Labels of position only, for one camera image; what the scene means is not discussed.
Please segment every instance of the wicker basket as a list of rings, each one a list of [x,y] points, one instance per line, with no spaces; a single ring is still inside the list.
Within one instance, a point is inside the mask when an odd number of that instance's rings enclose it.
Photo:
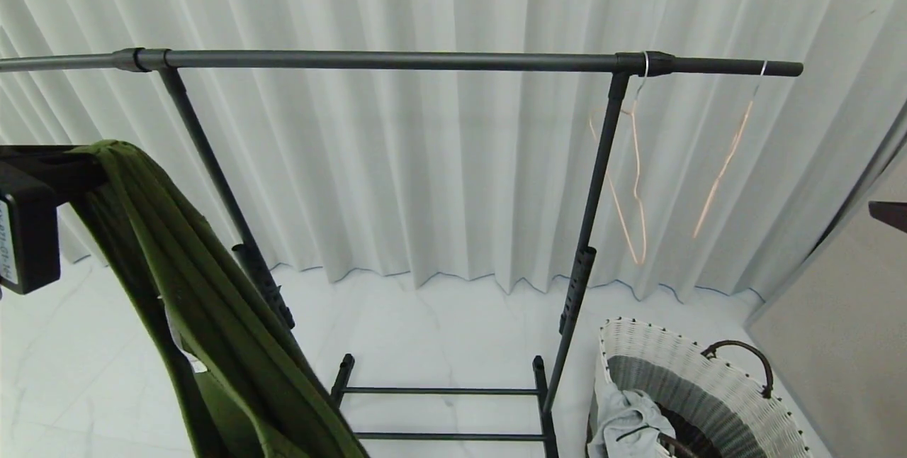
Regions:
[[[725,345],[754,352],[764,364],[767,385],[717,359],[717,349]],[[703,349],[660,326],[616,318],[602,328],[600,352],[597,396],[612,381],[621,390],[645,391],[674,426],[677,439],[661,435],[659,458],[812,457],[791,413],[781,398],[772,397],[767,359],[751,345],[722,341]]]

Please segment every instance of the green fabric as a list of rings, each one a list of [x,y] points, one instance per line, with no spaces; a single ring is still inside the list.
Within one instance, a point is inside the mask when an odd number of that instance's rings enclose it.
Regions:
[[[165,171],[124,142],[74,152],[109,177],[72,206],[161,352],[195,455],[366,457],[291,333]],[[207,372],[193,373],[171,329]]]

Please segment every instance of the clothes rack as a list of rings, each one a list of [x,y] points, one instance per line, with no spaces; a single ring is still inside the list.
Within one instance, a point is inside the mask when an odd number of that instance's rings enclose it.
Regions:
[[[626,52],[612,55],[598,54],[509,54],[509,53],[459,53],[459,52],[356,52],[356,51],[289,51],[289,50],[171,50],[167,48],[126,48],[107,54],[88,55],[49,55],[49,57],[3,58],[0,60],[0,73],[36,70],[77,70],[113,68],[129,72],[156,72],[171,96],[173,104],[190,134],[202,162],[211,176],[218,194],[226,206],[230,219],[240,232],[242,242],[233,247],[240,264],[252,281],[259,287],[262,296],[270,307],[281,316],[288,328],[292,328],[293,319],[286,308],[279,287],[274,283],[268,265],[261,255],[252,229],[243,216],[243,212],[230,189],[230,183],[218,164],[213,148],[208,142],[198,116],[192,106],[190,97],[179,76],[181,68],[331,68],[331,69],[389,69],[389,70],[482,70],[482,71],[545,71],[545,72],[596,72],[612,73],[608,92],[608,106],[605,110],[602,134],[592,168],[587,194],[586,207],[583,213],[580,237],[574,255],[573,271],[570,275],[570,286],[567,290],[564,309],[560,316],[560,345],[551,370],[551,380],[546,379],[544,362],[541,355],[536,355],[531,367],[534,372],[534,388],[512,389],[475,389],[475,388],[408,388],[408,387],[357,387],[350,386],[350,375],[354,367],[352,354],[347,354],[340,364],[336,381],[331,389],[331,397],[339,406],[344,394],[445,394],[445,396],[534,396],[538,402],[540,433],[428,433],[428,432],[359,432],[362,439],[380,440],[428,440],[428,441],[526,441],[542,442],[546,458],[558,456],[557,437],[554,432],[553,409],[557,396],[560,376],[573,341],[577,319],[580,314],[583,296],[589,283],[590,272],[595,261],[596,250],[590,246],[592,226],[595,221],[599,197],[608,167],[608,159],[616,125],[621,115],[621,105],[626,95],[629,77],[658,77],[672,73],[700,74],[764,74],[775,77],[797,77],[803,72],[801,63],[788,61],[764,60],[719,60],[718,58],[675,57],[663,52],[648,51]],[[72,184],[66,189],[60,176],[49,177],[48,172],[60,173],[55,169],[70,169],[72,163],[55,165],[50,171],[42,171],[39,176],[35,165],[23,163],[25,150],[17,147],[0,150],[0,236],[9,239],[9,254],[0,255],[0,281],[4,286],[13,287],[14,291],[28,293],[49,281],[59,278],[59,245],[56,244],[56,225],[53,233],[46,229],[41,236],[29,234],[26,229],[28,219],[52,219],[55,215],[46,212],[46,207],[55,207],[64,203],[66,198],[60,194],[70,194]],[[32,155],[58,155],[60,147],[44,147],[45,150],[32,149]],[[81,162],[82,178],[85,183],[79,190],[90,190],[96,186],[97,171],[91,170],[90,160]],[[12,173],[19,179],[17,184],[6,183],[12,179]],[[33,189],[44,189],[35,199],[12,197],[28,181]],[[31,212],[32,208],[42,206],[43,212]],[[35,260],[56,262],[55,278],[29,277],[36,270]],[[9,272],[16,272],[20,278],[31,281],[27,289],[21,289],[19,279],[10,279]]]

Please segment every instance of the marble floor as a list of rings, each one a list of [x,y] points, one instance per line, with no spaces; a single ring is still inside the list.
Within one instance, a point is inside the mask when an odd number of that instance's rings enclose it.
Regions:
[[[440,274],[416,290],[408,274],[354,271],[328,284],[323,271],[274,271],[295,337],[330,386],[356,357],[353,386],[534,387],[531,361],[551,370],[567,281],[543,294],[526,284],[505,294],[492,277]],[[621,284],[587,292],[554,407],[560,455],[582,456],[592,395],[596,332],[624,315],[700,342],[748,341],[741,323],[754,294],[699,290],[678,303],[664,289],[638,302]],[[721,352],[757,373],[745,352]],[[190,458],[191,448],[155,348],[107,268],[88,258],[29,296],[0,301],[0,456],[3,458]],[[781,396],[789,400],[782,386]],[[816,458],[830,456],[794,410]],[[355,396],[343,412],[359,431],[538,432],[532,397]],[[508,442],[367,442],[373,458],[542,458],[541,445]]]

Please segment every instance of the curtain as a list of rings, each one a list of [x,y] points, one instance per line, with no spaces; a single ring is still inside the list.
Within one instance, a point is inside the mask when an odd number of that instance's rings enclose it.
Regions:
[[[608,184],[593,284],[637,297],[696,286],[768,297],[819,241],[898,128],[907,0],[0,0],[0,55],[166,47],[612,53],[803,61],[797,79],[672,74],[636,108],[648,252],[635,262]],[[272,264],[493,274],[546,290],[569,274],[608,74],[182,70]],[[626,109],[641,83],[631,80]],[[696,238],[755,85],[748,124]],[[158,78],[0,76],[0,140],[145,149],[237,242]],[[609,177],[641,255],[636,148],[623,116]],[[95,252],[69,210],[62,244]]]

